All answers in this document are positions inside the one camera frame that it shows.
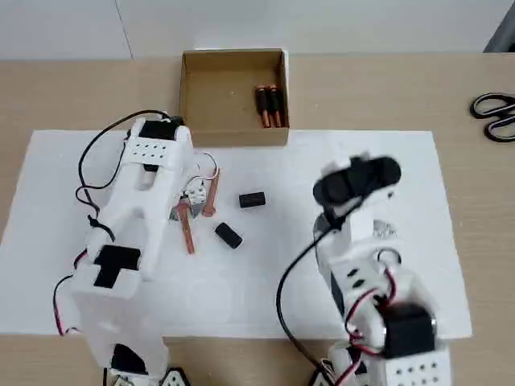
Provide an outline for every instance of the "scissors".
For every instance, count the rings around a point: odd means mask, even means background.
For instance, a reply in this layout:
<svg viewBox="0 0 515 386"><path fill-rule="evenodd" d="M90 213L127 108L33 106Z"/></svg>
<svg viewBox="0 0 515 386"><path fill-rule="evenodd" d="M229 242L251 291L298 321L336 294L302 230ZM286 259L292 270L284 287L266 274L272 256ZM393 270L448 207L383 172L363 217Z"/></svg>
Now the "scissors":
<svg viewBox="0 0 515 386"><path fill-rule="evenodd" d="M500 101L504 104L489 110L479 109L480 105L485 101ZM490 92L478 96L470 104L470 114L476 119L485 119L497 117L499 119L491 121L484 127L484 136L495 142L514 142L515 130L510 135L500 135L496 133L497 129L515 123L515 95L504 94L502 92Z"/></svg>

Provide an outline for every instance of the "wire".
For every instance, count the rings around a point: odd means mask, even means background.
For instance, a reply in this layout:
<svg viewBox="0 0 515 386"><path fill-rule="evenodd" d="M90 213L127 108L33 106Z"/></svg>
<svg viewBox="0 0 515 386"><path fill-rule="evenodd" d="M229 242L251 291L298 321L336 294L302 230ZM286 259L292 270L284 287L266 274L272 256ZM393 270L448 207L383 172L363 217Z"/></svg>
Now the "wire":
<svg viewBox="0 0 515 386"><path fill-rule="evenodd" d="M344 384L344 382L347 380L348 377L350 377L350 375L354 374L356 372L356 370L358 369L358 367L360 366L361 364L361 354L360 354L360 357L357 359L356 362L354 362L353 364L351 364L347 370L345 370L341 376L336 380L334 386L341 386L342 384Z"/></svg>
<svg viewBox="0 0 515 386"><path fill-rule="evenodd" d="M118 160L118 164L117 164L116 170L113 173L113 177L111 177L111 179L107 183L105 183L104 185L96 187L96 186L87 184L85 182L85 179L84 179L84 174L83 174L83 170L82 170L83 167L82 166L83 166L84 160L86 158L86 155L88 155L88 152L91 150L93 145L105 133L107 133L111 129L114 129L115 127L121 125L125 121L128 121L129 119L132 119L134 117L137 117L137 116L140 116L140 115L144 115L144 114L159 114L159 115L161 115L161 117L163 117L163 119L169 119L171 121L171 117L168 114L166 114L165 112L160 111L160 110L148 109L148 110L141 110L141 111L137 111L136 113L129 114L126 117L123 117L123 118L119 119L118 121L112 123L111 125L109 125L106 128L104 128L102 131L100 131L89 142L89 144L85 147L84 151L82 152L82 155L79 158L79 164L78 164L77 169L78 169L78 172L79 172L80 186L76 189L75 196L76 196L77 200L79 200L81 203L83 203L85 205L88 205L89 207L91 207L95 211L95 217L94 218L92 216L88 215L89 224L92 227L104 229L109 234L109 237L111 238L112 241L115 240L115 236L114 236L113 232L111 231L111 229L109 229L109 227L105 226L104 224L101 224L101 223L98 222L98 215L100 214L100 208L93 201L91 195L89 194L89 189L96 189L96 190L105 189L106 187L108 187L114 181L114 178L116 177L116 174L117 174L118 169L120 167L120 163L122 161L123 152L125 151L125 148L126 148L125 140L127 138L124 140L122 153L120 154L120 158ZM129 137L129 136L130 136L130 130L127 132L127 137ZM79 197L80 191L84 191L84 195L85 195L86 199L82 199L81 197Z"/></svg>
<svg viewBox="0 0 515 386"><path fill-rule="evenodd" d="M371 295L374 294L374 292L378 291L379 289L378 288L372 288L372 289L369 289L368 291L366 291L365 293L363 293L355 302L354 304L352 305L351 309L348 311L347 313L347 318L345 318L345 322L344 322L344 327L345 327L345 330L347 331L347 333L349 334L349 336L351 337L351 339L359 339L361 338L361 334L356 334L355 332L351 332L349 329L348 329L348 324L350 323L350 320L352 319L352 317L354 316L354 314L356 313L358 307L360 306L360 304L366 300L367 298L369 298Z"/></svg>
<svg viewBox="0 0 515 386"><path fill-rule="evenodd" d="M332 231L332 228L328 228L323 233L315 239L311 244L309 244L286 268L286 271L284 271L284 274L281 277L281 280L279 281L279 285L277 288L277 293L275 296L275 307L277 309L277 316L279 318L279 322L281 323L281 327L284 330L284 333L288 337L288 339L297 347L297 350L300 351L304 357L313 364L313 366L319 370L323 377L332 384L332 382L328 379L329 375L326 372L325 368L315 359L315 357L304 347L304 345L297 339L295 336L291 333L290 328L286 324L284 320L284 315L282 314L282 289L284 287L284 283L286 282L286 279L288 278L288 275L290 274L291 270L305 257L325 236L329 234L329 232Z"/></svg>
<svg viewBox="0 0 515 386"><path fill-rule="evenodd" d="M395 282L395 278L393 277L393 274L388 268L385 269L385 275L388 277L389 286L391 289L389 292L388 300L386 300L385 304L385 307L388 307L392 304L393 300L395 299L395 296L397 295L397 283Z"/></svg>
<svg viewBox="0 0 515 386"><path fill-rule="evenodd" d="M185 191L187 189L187 187L189 186L189 184L192 183L193 181L195 181L196 179L202 179L204 181L212 181L220 173L220 168L218 167L218 164L216 163L215 158L210 153L202 152L201 154L207 155L208 157L210 157L215 171L213 172L212 175L209 175L209 176L195 175L195 176L191 177L189 179L189 181L186 183L186 185L184 185L183 191Z"/></svg>
<svg viewBox="0 0 515 386"><path fill-rule="evenodd" d="M59 289L60 285L63 284L65 281L71 279L73 275L68 275L63 277L61 280L59 280L54 287L54 295L52 297L52 305L54 307L54 318L56 320L56 326L57 326L57 332L59 332L60 336L64 336L65 332L63 331L63 327L61 325L61 318L59 315L59 308L57 307L57 290Z"/></svg>
<svg viewBox="0 0 515 386"><path fill-rule="evenodd" d="M85 248L84 251L82 251L81 253L79 253L79 256L77 256L75 258L75 260L73 261L73 268L74 269L77 269L77 267L79 266L79 262L82 260L82 258L84 256L86 256L86 253L88 252L88 249Z"/></svg>

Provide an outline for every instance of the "table surface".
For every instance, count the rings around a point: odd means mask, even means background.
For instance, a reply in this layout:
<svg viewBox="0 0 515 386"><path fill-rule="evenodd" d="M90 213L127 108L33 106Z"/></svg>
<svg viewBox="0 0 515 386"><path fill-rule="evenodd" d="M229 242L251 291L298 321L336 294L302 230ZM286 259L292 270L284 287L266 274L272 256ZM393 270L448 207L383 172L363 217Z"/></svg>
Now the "table surface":
<svg viewBox="0 0 515 386"><path fill-rule="evenodd" d="M0 230L33 129L96 129L178 104L180 58L0 62ZM453 219L474 337L451 345L456 384L511 384L515 367L515 148L482 135L468 102L514 92L515 55L292 55L294 129L431 130ZM167 339L194 385L304 385L310 366L286 340ZM324 355L327 342L309 347ZM81 337L0 337L2 384L99 385Z"/></svg>

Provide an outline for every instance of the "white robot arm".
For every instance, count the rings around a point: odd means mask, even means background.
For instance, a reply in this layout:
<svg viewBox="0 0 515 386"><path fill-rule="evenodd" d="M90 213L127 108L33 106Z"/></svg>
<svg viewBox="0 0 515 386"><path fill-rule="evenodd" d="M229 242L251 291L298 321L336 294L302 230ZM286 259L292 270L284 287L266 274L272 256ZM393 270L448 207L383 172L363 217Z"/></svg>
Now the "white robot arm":
<svg viewBox="0 0 515 386"><path fill-rule="evenodd" d="M394 226L374 219L373 206L362 206L372 194L375 204L392 197L399 165L392 158L353 158L347 168L325 173L314 188L324 209L315 238L333 230L316 245L316 258L348 336L329 352L334 385L450 386L441 311L402 265ZM319 376L313 384L329 383Z"/></svg>
<svg viewBox="0 0 515 386"><path fill-rule="evenodd" d="M72 278L81 330L93 356L132 384L157 384L167 371L168 349L142 289L153 279L171 213L197 169L186 126L137 119L109 202L97 219L102 227L93 229ZM205 202L204 186L199 189ZM134 218L143 220L146 243L127 248L112 241L105 229L118 235Z"/></svg>

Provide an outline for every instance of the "cardboard box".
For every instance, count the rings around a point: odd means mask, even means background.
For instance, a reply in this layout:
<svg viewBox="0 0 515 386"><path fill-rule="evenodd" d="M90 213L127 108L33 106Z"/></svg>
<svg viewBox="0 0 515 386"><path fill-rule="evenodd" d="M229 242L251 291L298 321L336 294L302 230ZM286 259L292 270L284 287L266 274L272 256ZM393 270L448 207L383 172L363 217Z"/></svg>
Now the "cardboard box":
<svg viewBox="0 0 515 386"><path fill-rule="evenodd" d="M288 140L287 58L280 49L185 51L179 114L195 146L283 146ZM276 84L285 127L262 127L254 89Z"/></svg>

